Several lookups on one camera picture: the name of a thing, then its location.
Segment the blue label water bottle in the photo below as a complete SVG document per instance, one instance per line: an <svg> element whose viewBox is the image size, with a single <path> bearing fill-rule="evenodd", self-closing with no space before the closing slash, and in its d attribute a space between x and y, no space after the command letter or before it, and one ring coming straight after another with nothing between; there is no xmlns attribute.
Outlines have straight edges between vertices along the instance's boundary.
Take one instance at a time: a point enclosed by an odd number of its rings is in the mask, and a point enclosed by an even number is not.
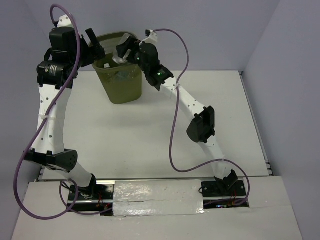
<svg viewBox="0 0 320 240"><path fill-rule="evenodd" d="M117 82L127 82L131 81L135 77L135 74L131 71L116 71L110 74L110 81Z"/></svg>

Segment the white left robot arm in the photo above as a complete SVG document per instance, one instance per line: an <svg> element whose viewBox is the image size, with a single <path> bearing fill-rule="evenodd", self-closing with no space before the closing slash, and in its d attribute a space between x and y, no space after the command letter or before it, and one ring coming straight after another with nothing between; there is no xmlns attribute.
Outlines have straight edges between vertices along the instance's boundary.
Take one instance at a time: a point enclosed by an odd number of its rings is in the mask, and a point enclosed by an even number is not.
<svg viewBox="0 0 320 240"><path fill-rule="evenodd" d="M79 193L90 200L98 194L96 177L78 163L76 150L65 148L63 133L67 104L79 68L102 60L106 52L101 45L102 36L97 37L91 28L85 31L90 43L83 36L77 37L67 15L60 17L55 25L49 33L51 47L37 66L40 133L23 159L72 179Z"/></svg>

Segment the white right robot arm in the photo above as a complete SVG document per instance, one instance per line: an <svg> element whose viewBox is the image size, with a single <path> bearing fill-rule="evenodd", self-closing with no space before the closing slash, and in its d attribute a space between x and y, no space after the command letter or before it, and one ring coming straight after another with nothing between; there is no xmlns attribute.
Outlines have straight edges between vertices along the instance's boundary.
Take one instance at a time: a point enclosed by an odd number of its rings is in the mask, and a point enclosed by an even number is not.
<svg viewBox="0 0 320 240"><path fill-rule="evenodd" d="M147 30L146 38L138 40L130 37L127 41L130 53L127 57L129 63L138 66L145 75L149 85L169 98L174 98L175 111L169 140L169 162L178 173L193 172L205 165L212 164L215 184L218 193L228 196L235 189L238 176L234 170L224 175L223 163L227 161L216 138L216 112L212 106L205 106L197 101L180 85L180 77L160 63L159 53L156 48L158 36L156 31ZM182 111L189 125L186 129L188 138L202 148L208 156L208 161L189 169L179 169L173 161L173 140L178 118Z"/></svg>

